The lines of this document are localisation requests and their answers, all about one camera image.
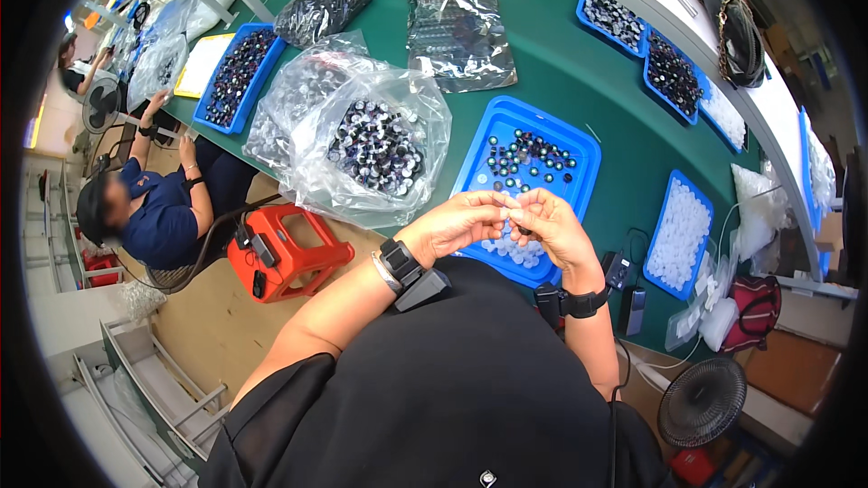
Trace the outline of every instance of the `red plastic stool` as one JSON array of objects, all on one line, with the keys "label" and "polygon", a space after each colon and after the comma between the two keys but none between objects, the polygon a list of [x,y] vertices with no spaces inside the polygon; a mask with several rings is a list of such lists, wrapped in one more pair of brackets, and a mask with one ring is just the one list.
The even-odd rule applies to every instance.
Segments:
[{"label": "red plastic stool", "polygon": [[[319,247],[304,249],[292,240],[284,227],[284,217],[302,215],[322,241]],[[317,287],[331,276],[335,269],[347,265],[356,255],[353,246],[347,242],[339,242],[326,222],[319,215],[302,210],[293,203],[270,206],[254,211],[246,220],[252,230],[251,235],[261,234],[266,245],[272,251],[278,262],[274,267],[266,268],[252,249],[239,249],[233,240],[229,243],[226,255],[241,282],[251,293],[251,297],[261,303],[295,298],[296,296],[313,296]],[[262,298],[253,296],[254,272],[266,274],[265,294]],[[317,272],[313,279],[303,287],[292,287],[292,282],[304,274]]]}]

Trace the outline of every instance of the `hand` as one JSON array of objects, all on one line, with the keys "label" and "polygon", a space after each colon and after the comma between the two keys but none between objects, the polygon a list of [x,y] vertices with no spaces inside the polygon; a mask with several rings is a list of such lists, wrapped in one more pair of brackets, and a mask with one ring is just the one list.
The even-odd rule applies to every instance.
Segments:
[{"label": "hand", "polygon": [[148,103],[142,116],[147,115],[148,117],[153,117],[167,100],[168,89],[160,89],[153,97],[151,97],[151,101]]},{"label": "hand", "polygon": [[187,168],[196,164],[196,144],[193,143],[193,140],[189,136],[180,137],[178,155],[180,156],[180,165],[183,166],[184,171],[187,171]]},{"label": "hand", "polygon": [[419,217],[395,235],[425,268],[438,258],[484,239],[498,239],[515,198],[493,190],[461,192]]},{"label": "hand", "polygon": [[[516,200],[521,209],[509,211],[509,220],[513,222],[509,237],[520,246],[538,240],[551,262],[563,270],[564,287],[568,290],[568,281],[582,281],[599,291],[603,280],[600,262],[573,208],[545,189],[530,190]],[[522,235],[518,226],[532,234]]]}]

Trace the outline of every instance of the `black shirt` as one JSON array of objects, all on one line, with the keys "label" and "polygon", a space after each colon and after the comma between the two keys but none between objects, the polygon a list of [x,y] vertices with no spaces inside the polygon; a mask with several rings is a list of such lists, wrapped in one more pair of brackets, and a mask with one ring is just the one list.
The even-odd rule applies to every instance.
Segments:
[{"label": "black shirt", "polygon": [[340,361],[316,354],[256,385],[199,485],[604,485],[611,412],[576,355],[493,268],[438,268],[452,282],[439,300],[390,309]]},{"label": "black shirt", "polygon": [[72,92],[78,92],[78,86],[84,81],[84,74],[75,70],[64,68],[60,72],[61,81]]}]

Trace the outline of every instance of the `silver bangle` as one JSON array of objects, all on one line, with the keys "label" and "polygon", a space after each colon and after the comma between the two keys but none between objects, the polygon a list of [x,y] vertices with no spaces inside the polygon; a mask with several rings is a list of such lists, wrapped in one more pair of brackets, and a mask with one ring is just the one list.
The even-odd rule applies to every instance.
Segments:
[{"label": "silver bangle", "polygon": [[380,277],[383,278],[385,284],[389,285],[389,288],[397,295],[401,294],[401,291],[404,290],[404,287],[401,286],[401,283],[392,277],[392,274],[389,273],[389,270],[385,268],[383,263],[380,261],[377,256],[378,251],[373,251],[371,253],[371,260],[374,262],[374,267],[377,269],[377,273],[379,273]]}]

